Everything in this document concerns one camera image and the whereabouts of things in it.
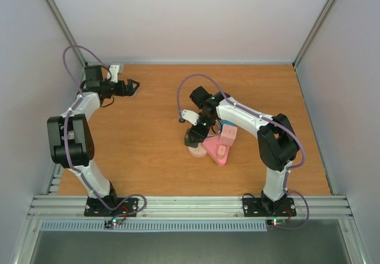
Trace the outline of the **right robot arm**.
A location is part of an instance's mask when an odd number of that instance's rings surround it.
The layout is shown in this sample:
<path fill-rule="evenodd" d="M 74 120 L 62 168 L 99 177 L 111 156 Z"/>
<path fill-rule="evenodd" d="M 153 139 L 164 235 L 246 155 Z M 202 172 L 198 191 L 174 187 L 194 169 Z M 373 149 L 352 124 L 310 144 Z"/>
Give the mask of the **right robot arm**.
<path fill-rule="evenodd" d="M 180 122 L 192 124 L 186 133 L 186 141 L 191 145 L 205 141 L 218 119 L 232 122 L 256 137 L 260 159 L 267 169 L 259 207 L 266 215 L 278 213 L 287 198 L 287 179 L 300 150 L 287 116 L 260 113 L 221 91 L 212 95 L 202 86 L 189 98 L 199 112 L 181 108 L 178 112 Z"/>

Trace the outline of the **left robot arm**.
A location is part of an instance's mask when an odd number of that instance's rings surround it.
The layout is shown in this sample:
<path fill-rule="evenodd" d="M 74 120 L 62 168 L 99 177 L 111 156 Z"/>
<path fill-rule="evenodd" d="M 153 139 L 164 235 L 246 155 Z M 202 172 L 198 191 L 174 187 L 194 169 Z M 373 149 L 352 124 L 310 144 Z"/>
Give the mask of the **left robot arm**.
<path fill-rule="evenodd" d="M 89 207 L 98 205 L 105 215 L 117 213 L 121 201 L 94 160 L 95 147 L 88 121 L 95 111 L 105 107 L 105 100 L 131 97 L 139 89 L 139 82 L 119 80 L 118 74 L 111 66 L 86 66 L 74 102 L 63 114 L 47 120 L 52 161 L 78 178 L 87 190 Z"/>

